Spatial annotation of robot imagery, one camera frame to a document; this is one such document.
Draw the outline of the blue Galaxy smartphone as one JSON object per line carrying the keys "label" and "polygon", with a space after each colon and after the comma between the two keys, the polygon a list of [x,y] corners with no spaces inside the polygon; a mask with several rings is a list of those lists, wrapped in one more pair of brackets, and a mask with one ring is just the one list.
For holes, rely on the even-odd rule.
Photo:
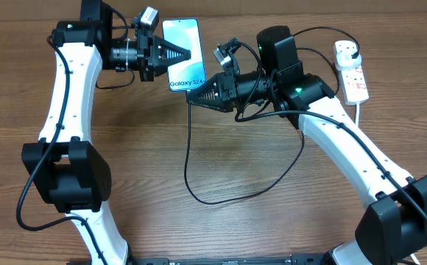
{"label": "blue Galaxy smartphone", "polygon": [[166,56],[175,64],[167,68],[169,89],[192,91],[206,81],[200,29],[195,18],[178,18],[162,22],[164,40],[173,45]]}

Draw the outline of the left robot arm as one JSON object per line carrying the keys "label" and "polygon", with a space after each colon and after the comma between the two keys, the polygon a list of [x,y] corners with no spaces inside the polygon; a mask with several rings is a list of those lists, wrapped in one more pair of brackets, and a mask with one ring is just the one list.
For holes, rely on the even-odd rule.
{"label": "left robot arm", "polygon": [[92,264],[133,264],[108,203],[112,179],[106,160],[91,139],[97,80],[104,70],[128,72],[143,82],[190,58],[189,50],[155,35],[159,13],[145,8],[113,36],[118,11],[103,1],[83,1],[76,21],[60,21],[48,37],[56,73],[49,113],[38,141],[24,144],[21,158],[28,186],[55,206],[63,222],[73,222]]}

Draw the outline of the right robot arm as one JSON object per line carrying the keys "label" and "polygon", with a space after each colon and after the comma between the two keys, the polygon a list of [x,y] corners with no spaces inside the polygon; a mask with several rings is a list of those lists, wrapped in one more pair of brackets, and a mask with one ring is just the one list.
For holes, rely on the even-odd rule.
{"label": "right robot arm", "polygon": [[218,45],[223,70],[187,93],[190,106],[234,112],[273,105],[303,138],[315,141],[348,179],[365,212],[351,241],[323,254],[294,254],[293,264],[399,264],[427,247],[427,176],[415,179],[391,161],[346,114],[335,91],[303,70],[287,26],[258,33],[256,71],[241,74],[235,52],[241,42]]}

